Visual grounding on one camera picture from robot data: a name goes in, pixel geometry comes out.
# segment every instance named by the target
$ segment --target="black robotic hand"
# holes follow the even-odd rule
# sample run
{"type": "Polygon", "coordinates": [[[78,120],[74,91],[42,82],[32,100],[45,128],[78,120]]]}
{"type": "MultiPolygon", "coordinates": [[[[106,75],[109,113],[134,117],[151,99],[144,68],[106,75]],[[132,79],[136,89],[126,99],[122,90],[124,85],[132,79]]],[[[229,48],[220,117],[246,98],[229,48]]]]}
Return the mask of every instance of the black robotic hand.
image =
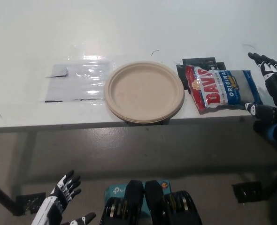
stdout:
{"type": "MultiPolygon", "coordinates": [[[[81,189],[75,190],[80,185],[80,176],[72,178],[74,171],[68,172],[57,183],[49,197],[40,206],[32,225],[59,225],[62,220],[62,213],[67,208],[69,202],[80,194],[81,189]]],[[[73,220],[65,225],[87,225],[96,217],[95,213],[73,220]]]]}
{"type": "Polygon", "coordinates": [[[268,93],[272,96],[276,107],[247,103],[245,108],[257,119],[265,123],[275,124],[277,123],[277,61],[256,53],[249,53],[248,56],[261,69],[268,93]]]}

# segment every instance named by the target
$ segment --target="clear plastic bag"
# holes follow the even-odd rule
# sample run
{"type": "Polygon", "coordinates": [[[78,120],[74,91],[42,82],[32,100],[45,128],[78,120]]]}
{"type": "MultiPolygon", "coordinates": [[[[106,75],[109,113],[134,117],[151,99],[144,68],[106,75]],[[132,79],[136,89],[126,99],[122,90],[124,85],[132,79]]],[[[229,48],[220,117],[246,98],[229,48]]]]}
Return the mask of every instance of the clear plastic bag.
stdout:
{"type": "Polygon", "coordinates": [[[83,101],[104,98],[104,84],[113,70],[110,60],[77,60],[53,67],[46,101],[83,101]]]}

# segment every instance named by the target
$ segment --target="tan paper plate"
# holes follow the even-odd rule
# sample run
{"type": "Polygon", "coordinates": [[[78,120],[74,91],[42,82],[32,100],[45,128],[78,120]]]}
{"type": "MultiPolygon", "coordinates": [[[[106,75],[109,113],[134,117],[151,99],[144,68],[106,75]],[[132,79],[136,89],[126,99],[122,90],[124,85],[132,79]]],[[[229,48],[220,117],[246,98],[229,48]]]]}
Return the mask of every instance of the tan paper plate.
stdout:
{"type": "Polygon", "coordinates": [[[175,114],[183,104],[184,88],[178,76],[156,62],[136,62],[113,72],[104,96],[110,110],[134,123],[154,123],[175,114]]]}

